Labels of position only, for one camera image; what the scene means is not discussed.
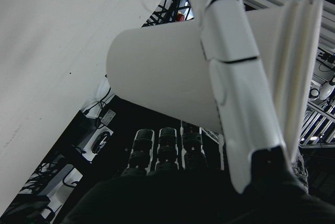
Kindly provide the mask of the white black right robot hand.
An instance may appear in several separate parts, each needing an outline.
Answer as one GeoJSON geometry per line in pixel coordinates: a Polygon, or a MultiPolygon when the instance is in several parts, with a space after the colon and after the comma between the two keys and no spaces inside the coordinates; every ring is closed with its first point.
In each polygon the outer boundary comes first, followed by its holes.
{"type": "Polygon", "coordinates": [[[145,29],[113,41],[110,80],[117,95],[198,126],[221,130],[229,174],[208,168],[122,175],[97,183],[64,223],[334,223],[334,206],[307,194],[291,159],[297,126],[273,94],[307,97],[311,68],[274,56],[267,77],[242,0],[190,0],[195,48],[188,57],[158,56],[131,46],[145,29]]]}

